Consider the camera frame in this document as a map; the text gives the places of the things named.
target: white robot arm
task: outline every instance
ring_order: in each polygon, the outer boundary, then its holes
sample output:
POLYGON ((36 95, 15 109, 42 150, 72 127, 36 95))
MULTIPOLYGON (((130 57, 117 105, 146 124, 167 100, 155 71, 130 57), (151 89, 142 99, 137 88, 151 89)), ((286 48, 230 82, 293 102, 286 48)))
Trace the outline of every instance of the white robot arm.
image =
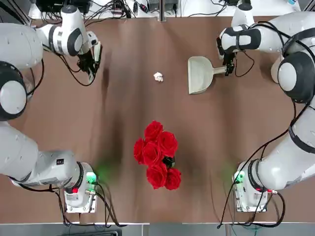
POLYGON ((26 107, 27 91, 20 69, 41 62, 43 47, 78 56, 78 66, 88 73, 90 81, 95 79, 101 44, 93 32, 86 32, 76 7, 63 7, 61 16, 61 27, 0 24, 0 174, 18 186, 54 184, 64 189, 68 210, 90 212, 92 205, 95 209, 97 183, 91 166, 76 162, 71 151, 39 151, 35 141, 6 122, 20 116, 26 107))
POLYGON ((232 25, 217 39, 223 64, 234 68, 235 53, 260 50, 280 53, 272 68, 275 82, 294 102, 307 106, 288 129, 283 141, 264 157, 241 163, 233 176, 238 211, 256 211, 267 201, 267 189, 281 190, 315 175, 315 13, 295 12, 279 16, 269 23, 252 24, 250 7, 238 8, 232 25), (277 30, 287 36, 279 36, 277 30))

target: red rose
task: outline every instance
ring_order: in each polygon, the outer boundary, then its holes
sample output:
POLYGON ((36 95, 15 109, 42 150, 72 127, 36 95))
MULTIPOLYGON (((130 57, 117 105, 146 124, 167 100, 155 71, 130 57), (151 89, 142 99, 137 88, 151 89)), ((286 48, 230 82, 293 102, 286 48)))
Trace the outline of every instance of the red rose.
POLYGON ((144 130, 144 137, 146 141, 155 141, 160 133, 163 131, 163 125, 155 120, 144 130))
POLYGON ((144 142, 141 138, 138 139, 133 146, 133 156, 138 161, 139 164, 144 164, 142 155, 143 146, 144 142))
POLYGON ((157 139, 158 146, 165 156, 174 157, 177 150, 177 140, 171 132, 162 132, 157 139))
POLYGON ((142 156, 144 164, 148 166, 156 165, 162 161, 161 151, 159 147, 152 141, 149 141, 144 146, 142 149, 142 156))
POLYGON ((167 175, 166 165, 160 163, 159 165, 150 166, 147 169, 147 179, 152 184, 153 189, 161 188, 165 185, 167 175))
POLYGON ((167 188, 168 190, 177 189, 182 181, 181 174, 182 173, 175 168, 168 169, 165 188, 167 188))

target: dustpan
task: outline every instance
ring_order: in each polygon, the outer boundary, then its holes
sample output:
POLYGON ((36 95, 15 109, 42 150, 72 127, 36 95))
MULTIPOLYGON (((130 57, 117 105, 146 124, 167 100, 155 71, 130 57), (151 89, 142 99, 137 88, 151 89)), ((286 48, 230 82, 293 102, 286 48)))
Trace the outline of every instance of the dustpan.
POLYGON ((213 76, 226 72, 226 66, 213 68, 205 57, 191 57, 188 60, 189 94, 204 92, 211 84, 213 76))

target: brown table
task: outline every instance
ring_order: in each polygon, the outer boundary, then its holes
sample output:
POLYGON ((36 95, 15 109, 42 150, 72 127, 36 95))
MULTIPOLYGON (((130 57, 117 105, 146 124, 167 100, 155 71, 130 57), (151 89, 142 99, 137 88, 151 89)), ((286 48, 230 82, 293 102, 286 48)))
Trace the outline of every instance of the brown table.
MULTIPOLYGON (((45 53, 44 81, 26 112, 11 124, 36 140, 41 150, 71 149, 78 161, 107 176, 120 222, 218 222, 225 201, 223 183, 228 190, 237 164, 285 130, 293 113, 289 98, 271 81, 275 57, 259 52, 249 52, 255 66, 246 76, 217 76, 205 93, 188 95, 188 58, 205 56, 220 66, 215 40, 230 22, 197 17, 169 18, 162 24, 134 19, 91 25, 104 46, 95 83, 80 86, 59 58, 45 53), (153 79, 156 71, 164 75, 163 83, 153 79), (179 142, 176 165, 183 180, 175 191, 153 190, 145 167, 133 159, 134 142, 154 119, 179 142)), ((238 58, 242 73, 251 61, 244 55, 238 58)), ((36 73, 40 75, 40 66, 36 73)), ((0 182, 0 223, 62 221, 54 194, 28 192, 4 176, 0 182)), ((282 191, 286 222, 315 221, 314 183, 310 179, 282 191)), ((256 219, 276 221, 273 208, 256 219)), ((236 217, 244 221, 248 215, 236 217)), ((103 205, 83 220, 104 221, 103 205)), ((229 211, 224 221, 231 221, 229 211)))

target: green led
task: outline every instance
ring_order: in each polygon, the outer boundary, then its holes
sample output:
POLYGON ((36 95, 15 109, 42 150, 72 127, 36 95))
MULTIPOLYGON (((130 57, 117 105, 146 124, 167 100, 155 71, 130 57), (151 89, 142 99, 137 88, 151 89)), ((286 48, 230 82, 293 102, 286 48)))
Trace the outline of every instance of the green led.
POLYGON ((243 178, 245 177, 245 172, 244 171, 241 171, 241 172, 237 172, 236 173, 237 178, 235 180, 235 183, 242 183, 243 182, 243 178))
POLYGON ((88 183, 96 182, 96 174, 94 172, 87 172, 87 182, 88 183))

